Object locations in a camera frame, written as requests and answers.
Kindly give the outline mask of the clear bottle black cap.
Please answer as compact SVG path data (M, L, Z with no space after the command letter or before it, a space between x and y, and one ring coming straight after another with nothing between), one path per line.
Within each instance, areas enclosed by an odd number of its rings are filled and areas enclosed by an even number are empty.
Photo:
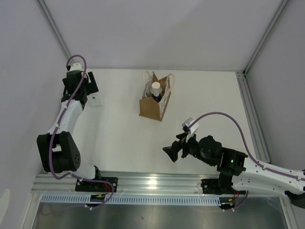
M103 106L103 99L99 92L92 93L88 95L87 98L88 98L88 103L90 104L91 107Z

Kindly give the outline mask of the orange bottle blue cap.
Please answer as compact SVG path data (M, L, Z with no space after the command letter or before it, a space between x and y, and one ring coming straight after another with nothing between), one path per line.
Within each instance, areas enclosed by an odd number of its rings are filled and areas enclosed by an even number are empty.
M159 92L154 92L152 94L152 98L157 102L159 103L162 99L162 95L159 93Z

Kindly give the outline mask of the green bottle white cap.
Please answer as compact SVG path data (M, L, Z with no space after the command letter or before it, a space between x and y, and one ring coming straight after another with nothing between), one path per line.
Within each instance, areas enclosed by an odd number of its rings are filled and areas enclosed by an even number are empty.
M161 84L159 82L153 82L151 87L150 87L150 93L151 95L153 94L162 94L162 87Z

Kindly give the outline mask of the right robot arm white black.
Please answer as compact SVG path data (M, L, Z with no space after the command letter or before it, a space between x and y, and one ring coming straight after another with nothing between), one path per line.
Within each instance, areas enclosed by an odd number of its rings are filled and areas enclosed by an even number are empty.
M218 178L201 180L204 194L245 194L246 192L287 196L292 205L305 207L304 171L284 170L279 167L252 160L247 154L223 147L211 135L196 140L186 134L177 135L177 140L163 151L175 162L178 153L188 155L216 167Z

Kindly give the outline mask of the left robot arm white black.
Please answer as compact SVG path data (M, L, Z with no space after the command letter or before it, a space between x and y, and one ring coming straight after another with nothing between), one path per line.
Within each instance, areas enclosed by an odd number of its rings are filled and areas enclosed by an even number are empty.
M48 133L37 137L37 145L45 172L53 172L55 175L67 172L80 179L85 178L86 186L92 191L98 191L103 185L98 168L81 164L81 154L72 138L76 121L88 101L87 96L92 95L95 99L94 93L99 91L93 72L86 73L81 82L82 73L81 70L66 73L62 80L64 91L60 113Z

